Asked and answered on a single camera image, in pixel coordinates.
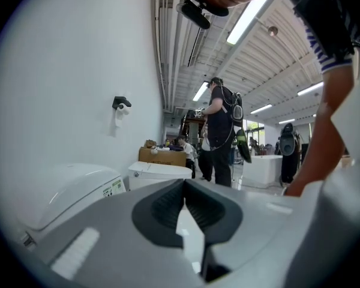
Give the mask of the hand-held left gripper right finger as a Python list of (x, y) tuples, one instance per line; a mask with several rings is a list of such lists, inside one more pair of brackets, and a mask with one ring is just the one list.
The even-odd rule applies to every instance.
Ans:
[(321, 182), (301, 197), (238, 191), (207, 182), (184, 182), (188, 210), (204, 234), (199, 275), (185, 287), (303, 287), (292, 265), (311, 226)]

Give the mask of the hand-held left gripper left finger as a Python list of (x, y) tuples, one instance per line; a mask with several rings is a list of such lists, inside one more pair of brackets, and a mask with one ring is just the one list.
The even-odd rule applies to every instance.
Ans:
[(37, 246), (47, 287), (202, 287), (176, 232), (183, 182), (101, 199)]

